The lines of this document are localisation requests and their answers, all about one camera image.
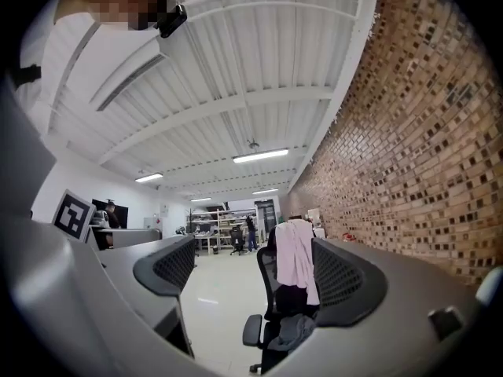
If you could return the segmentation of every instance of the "black office chair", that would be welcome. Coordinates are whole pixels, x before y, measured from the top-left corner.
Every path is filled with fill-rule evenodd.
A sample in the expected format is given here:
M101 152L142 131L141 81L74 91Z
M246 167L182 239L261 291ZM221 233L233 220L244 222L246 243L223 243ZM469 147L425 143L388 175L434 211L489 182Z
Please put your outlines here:
M237 255L241 255L244 251L244 239L243 239L243 231L241 228L234 226L230 231L230 243L234 247L234 250L230 255L237 253Z
M288 356L288 352L267 349L269 343L280 333L280 322L284 317L303 313L312 317L319 306L307 305L307 291L297 286L286 286L276 281L276 247L262 247L257 252L257 262L266 286L267 311L263 318L268 322L264 327L263 340L260 342L262 316L250 316L243 330L243 344L262 350L262 363L250 366L250 372L265 374Z

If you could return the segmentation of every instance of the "desk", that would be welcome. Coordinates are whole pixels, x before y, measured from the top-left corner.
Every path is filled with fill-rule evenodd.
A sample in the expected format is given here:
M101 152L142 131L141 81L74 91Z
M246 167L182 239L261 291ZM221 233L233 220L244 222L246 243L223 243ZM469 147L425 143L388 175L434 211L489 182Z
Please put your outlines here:
M161 336L167 336L178 322L180 313L178 300L168 296L157 296L141 286L134 278L133 266L139 258L159 251L184 237L186 236L168 237L97 253L117 291L133 311Z
M201 240L206 239L207 240L207 253L211 254L211 248L210 248L210 239L216 239L217 240L217 246L220 248L220 238L218 235L194 235L195 239L199 240L199 250L203 250L203 243Z
M93 230L96 233L111 233L114 248L134 246L163 238L158 229L100 229L93 225Z

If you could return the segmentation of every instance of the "pink shirt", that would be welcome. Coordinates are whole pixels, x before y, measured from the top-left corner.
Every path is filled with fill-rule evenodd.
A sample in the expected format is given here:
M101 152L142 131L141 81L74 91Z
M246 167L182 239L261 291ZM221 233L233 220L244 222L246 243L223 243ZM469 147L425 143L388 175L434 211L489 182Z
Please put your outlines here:
M277 281L280 284L307 288L307 304L319 305L314 282L311 223L292 219L276 226Z

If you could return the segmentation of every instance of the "exposed brick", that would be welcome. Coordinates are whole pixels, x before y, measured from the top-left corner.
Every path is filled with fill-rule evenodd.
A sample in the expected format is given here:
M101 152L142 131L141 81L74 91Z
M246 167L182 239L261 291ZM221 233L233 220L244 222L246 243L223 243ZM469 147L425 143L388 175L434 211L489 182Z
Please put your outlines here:
M319 207L328 237L351 231L479 284L503 262L503 89L451 0L376 9L337 124L281 209Z

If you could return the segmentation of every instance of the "ceiling light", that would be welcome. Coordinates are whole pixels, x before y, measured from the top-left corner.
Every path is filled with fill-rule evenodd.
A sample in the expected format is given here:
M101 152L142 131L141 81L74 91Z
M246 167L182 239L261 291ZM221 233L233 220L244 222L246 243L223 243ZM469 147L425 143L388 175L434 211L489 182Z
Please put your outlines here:
M160 174L160 173L154 173L154 174L150 174L149 176L144 176L143 178L135 179L135 181L137 181L138 183L143 183L145 181L151 181L151 180L154 180L154 179L161 178L162 176L163 175Z
M209 298L197 298L197 300L204 303L211 303L214 305L218 305L218 302L216 300L210 300Z
M277 188L271 188L270 190L262 190L261 192L253 192L252 194L263 194L264 192L276 192Z
M252 160L273 158L275 156L283 156L288 154L288 149L278 149L276 151L259 152L257 154L235 156L234 163L250 162Z

